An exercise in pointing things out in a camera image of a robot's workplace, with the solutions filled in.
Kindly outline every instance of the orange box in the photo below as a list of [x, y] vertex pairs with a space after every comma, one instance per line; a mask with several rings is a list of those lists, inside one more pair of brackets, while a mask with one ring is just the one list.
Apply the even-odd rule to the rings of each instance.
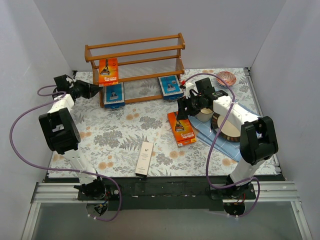
[[99, 86], [105, 87], [118, 84], [118, 59], [109, 58], [99, 61]]
[[196, 135], [189, 119], [177, 121], [177, 113], [178, 112], [168, 113], [168, 120], [178, 147], [195, 143], [197, 141]]

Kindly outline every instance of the white box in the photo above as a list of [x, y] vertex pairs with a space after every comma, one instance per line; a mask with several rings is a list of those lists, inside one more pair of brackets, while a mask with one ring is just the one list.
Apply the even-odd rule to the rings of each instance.
[[147, 177], [154, 144], [152, 142], [142, 142], [138, 162], [135, 168], [135, 175], [139, 177]]

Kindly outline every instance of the floral tablecloth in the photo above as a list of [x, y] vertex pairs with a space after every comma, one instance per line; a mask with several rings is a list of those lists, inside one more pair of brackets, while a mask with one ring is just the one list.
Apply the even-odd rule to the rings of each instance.
[[[242, 68], [186, 69], [181, 79], [197, 73], [230, 71], [236, 76], [232, 87], [236, 99], [256, 111], [250, 88]], [[206, 78], [197, 76], [192, 82]], [[91, 72], [78, 72], [75, 79], [92, 82]], [[212, 85], [218, 86], [214, 77]], [[124, 85], [125, 98], [159, 94], [156, 79], [147, 79]], [[176, 101], [154, 100], [127, 104], [118, 109], [100, 108], [99, 96], [79, 98], [71, 115], [80, 132], [79, 148], [99, 174], [109, 177], [134, 177], [142, 141], [154, 143], [149, 176], [204, 176], [209, 147], [197, 141], [178, 148], [167, 114], [178, 110]], [[237, 162], [214, 150], [210, 159], [209, 174], [228, 175]], [[62, 155], [53, 153], [50, 167], [71, 168]], [[273, 160], [266, 161], [256, 172], [259, 175], [276, 174]], [[50, 178], [76, 177], [73, 172], [50, 171]]]

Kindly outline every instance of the black clamp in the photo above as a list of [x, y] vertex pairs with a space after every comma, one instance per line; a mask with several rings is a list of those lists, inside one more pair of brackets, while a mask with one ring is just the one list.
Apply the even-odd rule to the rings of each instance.
[[208, 108], [213, 110], [213, 102], [222, 96], [228, 96], [228, 94], [219, 90], [216, 91], [211, 84], [209, 77], [198, 80], [195, 82], [198, 92], [194, 89], [190, 90], [190, 97], [180, 97], [177, 100], [178, 114], [176, 120], [188, 119], [188, 116], [195, 116], [200, 113], [201, 109]]

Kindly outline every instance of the wooden plate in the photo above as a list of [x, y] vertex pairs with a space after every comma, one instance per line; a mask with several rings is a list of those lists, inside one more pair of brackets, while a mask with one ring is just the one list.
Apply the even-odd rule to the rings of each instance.
[[[224, 119], [224, 116], [221, 116], [216, 112], [213, 112], [211, 125], [216, 132], [218, 131]], [[227, 139], [230, 142], [240, 142], [240, 131], [228, 120], [225, 122], [219, 136], [223, 137], [224, 139]]]

